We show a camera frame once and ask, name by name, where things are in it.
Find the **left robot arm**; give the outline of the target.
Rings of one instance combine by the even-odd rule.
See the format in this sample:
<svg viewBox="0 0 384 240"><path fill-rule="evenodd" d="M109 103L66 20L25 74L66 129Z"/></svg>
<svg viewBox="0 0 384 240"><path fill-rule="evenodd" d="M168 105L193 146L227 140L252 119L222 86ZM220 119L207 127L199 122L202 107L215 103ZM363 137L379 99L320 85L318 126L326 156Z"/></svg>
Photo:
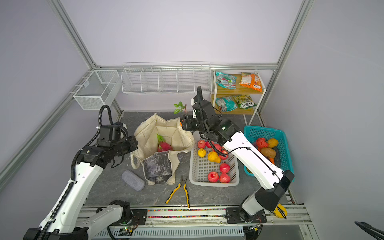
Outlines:
<svg viewBox="0 0 384 240"><path fill-rule="evenodd" d="M78 150L71 163L71 176L51 212L39 227L28 229L25 240L90 240L113 223L129 224L133 213L126 201L112 201L90 220L78 221L83 204L97 178L116 157L124 157L138 149L134 136L121 122L113 122L108 105L100 108L98 130Z"/></svg>

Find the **cream canvas tote bag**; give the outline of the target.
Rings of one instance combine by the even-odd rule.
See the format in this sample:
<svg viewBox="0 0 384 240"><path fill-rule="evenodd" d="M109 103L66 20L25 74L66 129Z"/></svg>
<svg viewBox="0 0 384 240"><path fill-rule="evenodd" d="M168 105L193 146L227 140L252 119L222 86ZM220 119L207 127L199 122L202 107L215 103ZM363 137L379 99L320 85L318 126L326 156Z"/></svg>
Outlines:
<svg viewBox="0 0 384 240"><path fill-rule="evenodd" d="M148 185L173 185L180 164L178 154L192 150L192 133L182 129L181 119L165 120L152 115L136 129L138 149L131 153L133 169L143 167Z"/></svg>

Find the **orange fruit with leaves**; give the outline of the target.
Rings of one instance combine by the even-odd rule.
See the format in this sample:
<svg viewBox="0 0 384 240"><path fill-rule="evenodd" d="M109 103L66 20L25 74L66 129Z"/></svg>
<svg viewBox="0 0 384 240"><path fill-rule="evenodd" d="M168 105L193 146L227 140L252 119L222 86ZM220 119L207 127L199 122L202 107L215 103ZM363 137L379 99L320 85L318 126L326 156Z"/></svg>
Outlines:
<svg viewBox="0 0 384 240"><path fill-rule="evenodd" d="M183 104L182 102L179 102L177 104L174 104L175 110L174 110L174 115L176 114L182 114L180 117L180 125L183 126L183 119L184 116L187 114L187 104Z"/></svg>

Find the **pink dragon fruit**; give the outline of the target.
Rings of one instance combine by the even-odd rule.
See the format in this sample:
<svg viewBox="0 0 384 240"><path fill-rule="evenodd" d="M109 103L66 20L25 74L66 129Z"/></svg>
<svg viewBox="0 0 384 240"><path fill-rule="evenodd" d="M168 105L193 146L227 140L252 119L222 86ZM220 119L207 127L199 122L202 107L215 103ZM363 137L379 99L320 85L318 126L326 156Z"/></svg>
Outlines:
<svg viewBox="0 0 384 240"><path fill-rule="evenodd" d="M157 140L158 140L158 152L166 152L166 151L173 150L172 146L165 141L163 136L157 134Z"/></svg>

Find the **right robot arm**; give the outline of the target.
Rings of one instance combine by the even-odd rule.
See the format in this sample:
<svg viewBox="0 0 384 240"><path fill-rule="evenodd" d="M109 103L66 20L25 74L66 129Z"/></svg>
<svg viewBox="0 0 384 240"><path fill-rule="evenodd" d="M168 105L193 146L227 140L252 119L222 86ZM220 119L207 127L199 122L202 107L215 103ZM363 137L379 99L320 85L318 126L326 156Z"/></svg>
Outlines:
<svg viewBox="0 0 384 240"><path fill-rule="evenodd" d="M256 214L277 209L280 199L294 180L294 173L290 170L283 171L271 163L247 140L238 126L216 114L212 103L204 100L200 86L197 87L197 94L191 104L192 114L182 118L183 130L198 131L200 136L210 143L214 152L224 156L225 154L214 145L219 144L241 161L261 185L255 193L243 200L234 214L227 214L227 220L234 223L250 223Z"/></svg>

